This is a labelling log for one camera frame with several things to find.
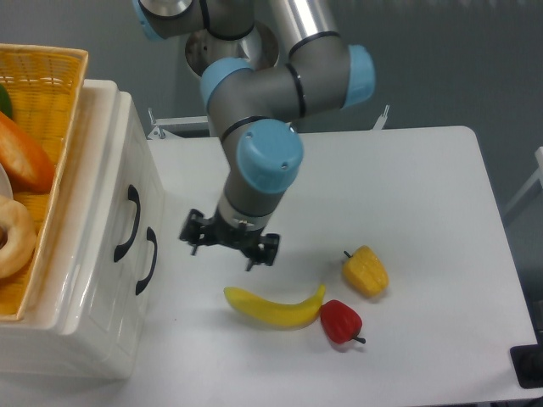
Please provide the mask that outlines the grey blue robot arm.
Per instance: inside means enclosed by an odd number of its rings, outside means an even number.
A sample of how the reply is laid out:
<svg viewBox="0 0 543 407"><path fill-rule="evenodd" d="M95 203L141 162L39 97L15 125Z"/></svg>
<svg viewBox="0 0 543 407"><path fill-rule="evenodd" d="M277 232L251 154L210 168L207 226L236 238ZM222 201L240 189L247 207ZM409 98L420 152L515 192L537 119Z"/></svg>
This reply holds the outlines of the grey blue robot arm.
<svg viewBox="0 0 543 407"><path fill-rule="evenodd" d="M299 172L304 149L294 120L368 100L376 73L368 51L344 43L325 1L270 4L288 61L255 68L236 51L209 57L200 94L230 167L210 218L192 210L180 238L221 245L249 265L272 265L280 237L266 231Z"/></svg>

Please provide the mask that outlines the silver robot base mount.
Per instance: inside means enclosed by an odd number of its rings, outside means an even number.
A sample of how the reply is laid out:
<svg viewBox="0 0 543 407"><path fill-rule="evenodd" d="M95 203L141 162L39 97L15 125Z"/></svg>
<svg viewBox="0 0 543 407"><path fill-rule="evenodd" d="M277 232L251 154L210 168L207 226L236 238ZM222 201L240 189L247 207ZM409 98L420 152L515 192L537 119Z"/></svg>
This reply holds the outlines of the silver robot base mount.
<svg viewBox="0 0 543 407"><path fill-rule="evenodd" d="M192 33L186 42L185 58L196 76L224 58L244 59L255 70L263 70L277 65L279 45L272 30L256 21L247 36L234 40L218 38L207 30Z"/></svg>

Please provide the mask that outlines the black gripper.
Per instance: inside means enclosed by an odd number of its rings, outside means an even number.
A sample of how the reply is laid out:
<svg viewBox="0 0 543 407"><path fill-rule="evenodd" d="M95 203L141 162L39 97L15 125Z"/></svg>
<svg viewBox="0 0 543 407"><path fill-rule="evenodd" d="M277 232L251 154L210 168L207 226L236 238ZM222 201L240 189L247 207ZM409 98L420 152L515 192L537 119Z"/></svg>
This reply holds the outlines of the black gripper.
<svg viewBox="0 0 543 407"><path fill-rule="evenodd" d="M247 227L234 227L215 212L211 218L205 218L197 209L191 209L185 219L179 239L191 248L195 255L200 246L221 245L245 254L248 259L245 270L251 271L255 265L272 266L277 257L280 235L267 233L262 236L263 228L249 230Z"/></svg>

